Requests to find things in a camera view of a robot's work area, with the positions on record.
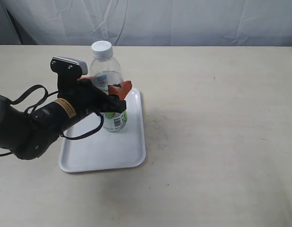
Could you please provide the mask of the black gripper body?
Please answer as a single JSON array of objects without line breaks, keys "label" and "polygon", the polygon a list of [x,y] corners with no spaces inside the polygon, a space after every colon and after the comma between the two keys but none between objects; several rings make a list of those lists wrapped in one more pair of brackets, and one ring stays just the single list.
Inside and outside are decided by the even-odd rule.
[{"label": "black gripper body", "polygon": [[91,80],[77,81],[84,76],[80,66],[51,59],[50,67],[57,74],[58,96],[54,102],[64,109],[69,118],[82,119],[91,113],[122,113],[126,110],[125,100],[104,93]]}]

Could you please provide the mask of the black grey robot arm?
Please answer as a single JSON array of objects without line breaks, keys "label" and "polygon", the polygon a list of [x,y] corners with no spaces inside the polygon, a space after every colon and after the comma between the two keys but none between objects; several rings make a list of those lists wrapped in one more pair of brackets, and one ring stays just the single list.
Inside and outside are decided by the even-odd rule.
[{"label": "black grey robot arm", "polygon": [[47,90],[36,104],[20,112],[14,105],[21,103],[32,92],[43,88],[34,85],[18,99],[12,101],[0,96],[0,148],[7,149],[22,160],[40,157],[64,132],[85,119],[92,113],[100,117],[100,124],[95,129],[71,140],[80,140],[97,133],[104,124],[102,113],[122,113],[126,110],[125,97],[132,89],[127,80],[109,85],[104,93],[95,87],[87,77],[88,67],[84,61],[66,57],[53,57],[51,70],[58,76],[57,99],[39,107],[51,96]]}]

